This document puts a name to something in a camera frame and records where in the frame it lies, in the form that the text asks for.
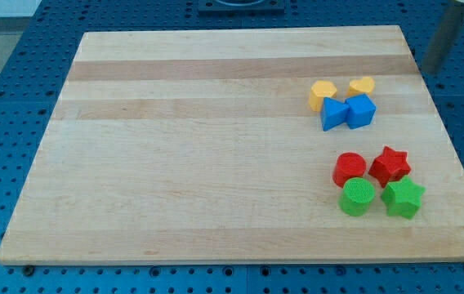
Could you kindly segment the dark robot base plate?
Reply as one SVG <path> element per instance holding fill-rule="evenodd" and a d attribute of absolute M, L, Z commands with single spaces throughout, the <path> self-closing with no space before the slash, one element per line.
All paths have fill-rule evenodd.
<path fill-rule="evenodd" d="M 198 13 L 281 12 L 286 0 L 198 0 Z"/>

